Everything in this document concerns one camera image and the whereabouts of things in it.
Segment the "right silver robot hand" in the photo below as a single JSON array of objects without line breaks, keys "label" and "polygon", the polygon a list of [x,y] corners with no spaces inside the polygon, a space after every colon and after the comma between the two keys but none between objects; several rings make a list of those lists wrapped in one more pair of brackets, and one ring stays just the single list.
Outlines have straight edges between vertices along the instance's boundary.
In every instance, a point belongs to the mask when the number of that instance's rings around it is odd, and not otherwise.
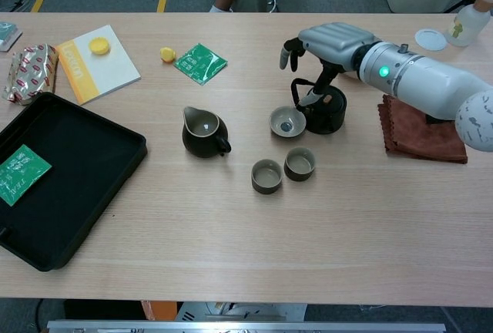
[{"label": "right silver robot hand", "polygon": [[356,57],[366,52],[380,39],[373,33],[343,22],[317,25],[299,32],[296,38],[285,41],[280,51],[280,68],[296,71],[298,59],[306,52],[316,56],[322,72],[312,90],[295,102],[299,110],[310,106],[326,95],[325,89],[340,74],[358,70]]}]

